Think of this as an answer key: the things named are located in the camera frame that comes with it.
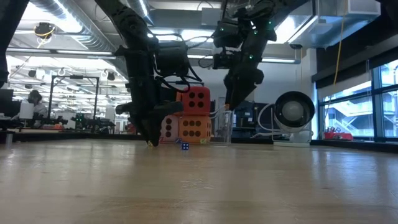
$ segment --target window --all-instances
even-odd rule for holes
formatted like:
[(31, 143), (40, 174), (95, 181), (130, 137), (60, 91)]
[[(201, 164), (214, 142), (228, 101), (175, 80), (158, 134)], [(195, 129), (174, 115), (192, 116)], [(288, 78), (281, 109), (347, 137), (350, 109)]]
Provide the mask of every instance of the window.
[[(371, 81), (367, 81), (365, 83), (356, 85), (354, 87), (351, 87), (351, 88), (348, 88), (346, 90), (340, 91), (340, 92), (338, 92), (336, 94), (333, 94), (331, 96), (331, 99), (334, 100), (334, 99), (341, 98), (341, 97), (352, 96), (352, 95), (355, 95), (357, 93), (363, 93), (363, 92), (366, 92), (366, 91), (371, 91), (371, 88), (372, 88), (372, 82)], [(323, 101), (329, 101), (329, 100), (330, 100), (329, 96), (327, 96), (327, 97), (325, 97), (323, 99)]]
[(327, 112), (325, 129), (334, 127), (353, 136), (374, 136), (370, 96), (325, 105), (324, 112)]
[(398, 91), (383, 94), (383, 127), (385, 137), (398, 137)]
[(382, 87), (398, 84), (398, 60), (380, 67)]

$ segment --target yellow cable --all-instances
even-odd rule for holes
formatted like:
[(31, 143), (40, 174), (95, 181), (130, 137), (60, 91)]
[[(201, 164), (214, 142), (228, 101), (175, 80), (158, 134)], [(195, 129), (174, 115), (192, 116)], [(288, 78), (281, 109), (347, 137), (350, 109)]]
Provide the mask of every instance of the yellow cable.
[[(335, 86), (336, 86), (337, 76), (338, 76), (338, 69), (339, 69), (339, 66), (340, 66), (341, 44), (342, 44), (342, 42), (343, 42), (344, 21), (345, 21), (346, 15), (347, 15), (347, 10), (348, 10), (348, 4), (347, 4), (347, 2), (346, 2), (346, 4), (344, 4), (343, 20), (341, 21), (340, 42), (339, 42), (339, 44), (338, 44), (337, 62), (336, 62), (336, 72), (335, 72), (335, 79), (333, 80), (332, 92), (335, 91)], [(325, 116), (324, 116), (324, 118), (323, 118), (323, 125), (324, 125), (324, 126), (326, 125), (326, 116), (327, 116), (328, 113), (329, 113), (329, 108), (330, 108), (330, 103), (331, 103), (331, 96), (332, 96), (332, 95), (330, 95), (330, 97), (329, 97), (329, 103), (327, 104), (328, 108), (326, 109), (326, 113), (325, 113)], [(320, 136), (320, 134), (321, 134), (322, 132), (323, 132), (323, 130), (320, 129), (320, 130), (319, 130), (319, 133), (318, 133), (318, 138), (319, 138), (319, 136)]]
[(45, 40), (47, 40), (47, 37), (48, 37), (48, 36), (49, 36), (49, 34), (47, 34), (47, 35), (44, 37), (44, 39), (42, 39), (42, 41), (41, 41), (41, 43), (39, 44), (39, 46), (37, 46), (38, 49), (45, 43)]
[(54, 32), (54, 30), (55, 30), (55, 27), (53, 27), (52, 30), (51, 30), (50, 32), (46, 33), (46, 34), (38, 34), (38, 33), (36, 33), (36, 28), (37, 28), (37, 27), (34, 27), (34, 28), (33, 28), (33, 32), (34, 32), (37, 36), (39, 36), (39, 37), (44, 37), (44, 36), (47, 37), (48, 35), (52, 34), (52, 32)]

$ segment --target person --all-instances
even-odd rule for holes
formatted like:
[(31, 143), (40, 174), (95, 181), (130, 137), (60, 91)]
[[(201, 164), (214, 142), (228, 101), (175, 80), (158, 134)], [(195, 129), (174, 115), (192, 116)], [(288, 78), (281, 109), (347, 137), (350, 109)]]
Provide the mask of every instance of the person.
[[(39, 91), (37, 90), (32, 90), (29, 95), (28, 95), (28, 99), (25, 100), (28, 103), (32, 103), (33, 104), (33, 114), (34, 117), (38, 116), (42, 116), (43, 118), (47, 117), (47, 107), (42, 103), (42, 95), (39, 93)], [(19, 114), (16, 115), (15, 117), (13, 117), (12, 119), (19, 119)], [(42, 125), (42, 122), (39, 120), (36, 120), (35, 123), (33, 124), (33, 127), (35, 128), (40, 128)]]
[(47, 107), (42, 103), (42, 95), (37, 90), (32, 90), (29, 93), (27, 101), (33, 103), (33, 113), (37, 113), (39, 116), (47, 117)]

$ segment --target red object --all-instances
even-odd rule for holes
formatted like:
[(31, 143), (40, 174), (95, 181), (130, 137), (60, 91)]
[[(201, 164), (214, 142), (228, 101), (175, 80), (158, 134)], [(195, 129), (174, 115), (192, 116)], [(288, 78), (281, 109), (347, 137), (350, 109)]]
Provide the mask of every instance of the red object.
[(325, 133), (323, 133), (324, 139), (329, 140), (354, 140), (354, 137), (350, 133), (339, 133), (340, 129), (328, 128)]
[(204, 86), (192, 86), (187, 93), (177, 95), (177, 101), (182, 101), (183, 115), (210, 114), (210, 90)]

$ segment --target red die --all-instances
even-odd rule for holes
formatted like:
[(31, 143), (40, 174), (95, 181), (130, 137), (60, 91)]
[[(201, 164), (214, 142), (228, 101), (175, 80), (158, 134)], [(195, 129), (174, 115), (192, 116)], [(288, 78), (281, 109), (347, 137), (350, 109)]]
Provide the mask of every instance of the red die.
[(188, 93), (177, 95), (183, 104), (183, 115), (209, 115), (210, 90), (203, 86), (192, 86)]

